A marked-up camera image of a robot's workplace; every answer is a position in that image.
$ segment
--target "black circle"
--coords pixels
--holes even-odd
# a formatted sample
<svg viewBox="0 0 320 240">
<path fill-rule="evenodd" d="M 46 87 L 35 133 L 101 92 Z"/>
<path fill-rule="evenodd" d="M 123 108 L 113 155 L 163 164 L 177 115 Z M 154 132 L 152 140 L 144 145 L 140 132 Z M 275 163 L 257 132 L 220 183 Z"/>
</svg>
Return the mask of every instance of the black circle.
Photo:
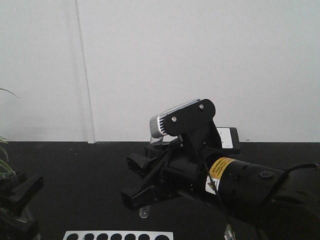
<svg viewBox="0 0 320 240">
<path fill-rule="evenodd" d="M 124 237 L 124 240 L 136 240 L 136 236 L 130 233 Z"/>
<path fill-rule="evenodd" d="M 96 237 L 96 240 L 107 240 L 108 239 L 108 234 L 106 233 L 101 233 L 99 236 Z"/>
<path fill-rule="evenodd" d="M 271 179 L 273 177 L 273 173 L 271 171 L 263 171 L 260 173 L 259 177 L 261 179 Z"/>
<path fill-rule="evenodd" d="M 147 234 L 141 234 L 138 240 L 150 240 L 150 237 Z"/>
<path fill-rule="evenodd" d="M 66 238 L 66 240 L 78 240 L 78 238 L 79 238 L 78 234 L 72 233 Z"/>
<path fill-rule="evenodd" d="M 110 240 L 121 240 L 122 236 L 119 233 L 113 234 Z"/>
<path fill-rule="evenodd" d="M 94 240 L 95 235 L 93 235 L 92 233 L 87 233 L 86 235 L 84 235 L 84 240 Z"/>
<path fill-rule="evenodd" d="M 169 240 L 169 238 L 165 235 L 159 235 L 154 240 Z"/>
</svg>

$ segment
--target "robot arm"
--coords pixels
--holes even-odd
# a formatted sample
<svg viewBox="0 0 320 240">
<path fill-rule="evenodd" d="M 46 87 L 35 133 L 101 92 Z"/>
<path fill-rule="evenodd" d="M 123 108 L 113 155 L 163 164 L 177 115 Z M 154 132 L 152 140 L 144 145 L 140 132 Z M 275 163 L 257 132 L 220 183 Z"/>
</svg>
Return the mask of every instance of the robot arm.
<svg viewBox="0 0 320 240">
<path fill-rule="evenodd" d="M 318 166 L 283 170 L 230 158 L 234 152 L 222 148 L 215 113 L 210 100 L 196 99 L 151 118 L 146 155 L 127 157 L 142 181 L 121 192 L 124 205 L 138 210 L 184 196 L 254 225 L 272 240 L 318 239 Z M 165 135 L 177 138 L 162 144 Z"/>
</svg>

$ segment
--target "plant leaf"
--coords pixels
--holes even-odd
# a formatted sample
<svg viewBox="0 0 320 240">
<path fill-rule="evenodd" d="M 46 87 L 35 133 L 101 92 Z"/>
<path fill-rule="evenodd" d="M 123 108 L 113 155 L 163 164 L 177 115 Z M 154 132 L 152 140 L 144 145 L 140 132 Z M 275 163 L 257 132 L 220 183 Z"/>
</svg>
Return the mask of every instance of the plant leaf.
<svg viewBox="0 0 320 240">
<path fill-rule="evenodd" d="M 3 167 L 8 172 L 12 172 L 12 173 L 14 172 L 14 170 L 2 159 L 0 159 L 0 167 Z"/>
<path fill-rule="evenodd" d="M 3 140 L 0 138 L 0 143 L 3 143 L 3 144 L 8 144 L 8 142 L 6 140 Z"/>
<path fill-rule="evenodd" d="M 9 157 L 6 149 L 3 146 L 0 146 L 0 150 L 4 153 L 6 162 L 9 163 Z"/>
<path fill-rule="evenodd" d="M 11 93 L 12 95 L 16 96 L 17 98 L 20 98 L 19 96 L 15 95 L 12 91 L 9 91 L 7 89 L 0 88 L 0 90 L 6 91 L 6 92 Z"/>
</svg>

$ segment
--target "black robotic device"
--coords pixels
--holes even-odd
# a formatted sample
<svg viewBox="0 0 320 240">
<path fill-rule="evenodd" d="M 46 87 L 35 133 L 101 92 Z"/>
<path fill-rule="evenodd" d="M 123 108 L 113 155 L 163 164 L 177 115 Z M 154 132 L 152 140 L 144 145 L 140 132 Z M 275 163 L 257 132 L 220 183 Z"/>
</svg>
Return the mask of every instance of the black robotic device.
<svg viewBox="0 0 320 240">
<path fill-rule="evenodd" d="M 185 196 L 226 213 L 228 225 L 232 216 L 256 226 L 270 240 L 320 239 L 318 166 L 274 169 L 229 158 L 239 148 L 222 148 L 215 113 L 210 100 L 196 99 L 150 120 L 145 156 L 127 157 L 142 181 L 121 192 L 124 205 L 134 211 Z M 161 144 L 165 135 L 177 138 Z"/>
<path fill-rule="evenodd" d="M 0 239 L 38 240 L 39 223 L 27 205 L 44 185 L 42 176 L 27 179 L 25 173 L 7 173 L 0 178 Z"/>
</svg>

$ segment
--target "white plate with holes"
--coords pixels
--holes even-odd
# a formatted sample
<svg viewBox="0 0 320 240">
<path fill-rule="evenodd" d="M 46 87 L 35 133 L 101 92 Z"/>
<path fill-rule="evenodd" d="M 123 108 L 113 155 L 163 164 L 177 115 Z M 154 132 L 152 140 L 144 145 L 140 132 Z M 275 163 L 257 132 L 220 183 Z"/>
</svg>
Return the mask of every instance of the white plate with holes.
<svg viewBox="0 0 320 240">
<path fill-rule="evenodd" d="M 174 240 L 167 231 L 66 231 L 63 240 Z"/>
</svg>

